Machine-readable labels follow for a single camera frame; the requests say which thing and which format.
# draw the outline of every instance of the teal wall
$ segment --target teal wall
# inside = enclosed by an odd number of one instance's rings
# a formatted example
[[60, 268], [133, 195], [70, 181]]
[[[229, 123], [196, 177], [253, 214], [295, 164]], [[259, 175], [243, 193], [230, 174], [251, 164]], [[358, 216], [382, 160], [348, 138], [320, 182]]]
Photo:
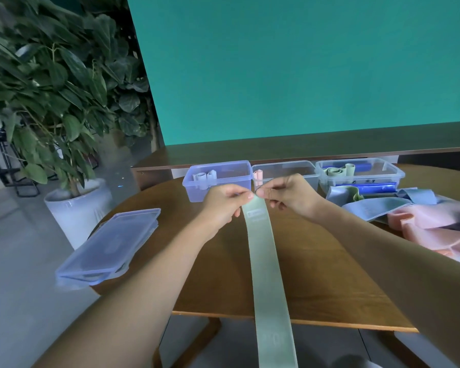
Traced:
[[460, 121], [460, 0], [129, 0], [167, 145]]

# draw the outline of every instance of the gray floor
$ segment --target gray floor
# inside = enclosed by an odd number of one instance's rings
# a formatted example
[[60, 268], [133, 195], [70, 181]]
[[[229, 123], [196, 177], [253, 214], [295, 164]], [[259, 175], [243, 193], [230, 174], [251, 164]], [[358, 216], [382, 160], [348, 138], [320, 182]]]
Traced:
[[[147, 148], [147, 144], [136, 144], [131, 151], [124, 148], [103, 154], [96, 173], [108, 181], [117, 203], [136, 193], [129, 167], [146, 155]], [[54, 271], [73, 251], [42, 200], [56, 187], [57, 182], [42, 185], [41, 196], [27, 199], [17, 198], [10, 188], [0, 190], [0, 367], [31, 366], [98, 297], [91, 289], [65, 292], [55, 288]], [[164, 366], [177, 359], [205, 323], [200, 317], [171, 317], [160, 345]], [[371, 359], [384, 368], [405, 367], [372, 331], [294, 325], [293, 333], [300, 367], [327, 367], [347, 354]], [[258, 366], [250, 320], [223, 319], [221, 331], [191, 365], [234, 366]]]

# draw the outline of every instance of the gray resistance band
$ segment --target gray resistance band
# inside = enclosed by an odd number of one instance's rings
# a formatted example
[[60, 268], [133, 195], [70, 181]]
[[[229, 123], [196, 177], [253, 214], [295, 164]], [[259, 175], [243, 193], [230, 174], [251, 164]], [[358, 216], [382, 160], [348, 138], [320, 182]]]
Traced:
[[242, 207], [251, 255], [260, 368], [298, 367], [273, 230], [264, 199]]

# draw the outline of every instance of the clear plastic box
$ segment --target clear plastic box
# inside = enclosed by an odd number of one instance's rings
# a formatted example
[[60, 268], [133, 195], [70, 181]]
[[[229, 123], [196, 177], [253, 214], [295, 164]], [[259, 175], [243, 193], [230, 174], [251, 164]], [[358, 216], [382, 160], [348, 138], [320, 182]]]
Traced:
[[252, 166], [252, 172], [262, 170], [262, 179], [254, 180], [254, 187], [257, 188], [273, 178], [286, 177], [292, 174], [301, 174], [313, 189], [317, 190], [319, 175], [315, 173], [315, 167], [308, 160], [283, 161], [270, 164], [256, 164]]
[[96, 285], [123, 275], [158, 227], [159, 215], [159, 208], [115, 214], [58, 267], [57, 283], [68, 279]]
[[[194, 180], [197, 174], [208, 174], [212, 170], [216, 172], [215, 179]], [[193, 165], [189, 168], [182, 181], [186, 188], [187, 196], [191, 203], [202, 202], [211, 186], [226, 185], [233, 183], [251, 189], [252, 167], [247, 160], [228, 161], [224, 163]]]
[[[326, 174], [325, 170], [327, 168], [342, 168], [346, 164], [355, 165], [353, 176], [331, 177]], [[394, 183], [395, 188], [397, 188], [400, 179], [406, 176], [398, 167], [379, 157], [317, 161], [315, 163], [315, 173], [319, 174], [319, 184], [324, 192], [327, 192], [330, 186], [363, 185], [369, 183]]]

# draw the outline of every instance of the round table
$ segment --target round table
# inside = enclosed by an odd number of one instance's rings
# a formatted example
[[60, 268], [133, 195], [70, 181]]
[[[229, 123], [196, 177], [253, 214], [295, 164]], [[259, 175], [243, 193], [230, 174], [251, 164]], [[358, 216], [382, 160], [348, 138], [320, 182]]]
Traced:
[[[460, 172], [399, 165], [401, 187], [430, 188], [460, 200]], [[194, 218], [182, 178], [148, 188], [118, 205], [112, 215], [161, 208], [159, 227], [135, 254], [129, 271], [94, 286], [103, 295], [162, 250]], [[417, 331], [381, 289], [325, 229], [293, 212], [269, 210], [291, 321], [301, 324]], [[243, 216], [233, 219], [201, 250], [174, 307], [174, 314], [253, 317], [251, 267]]]

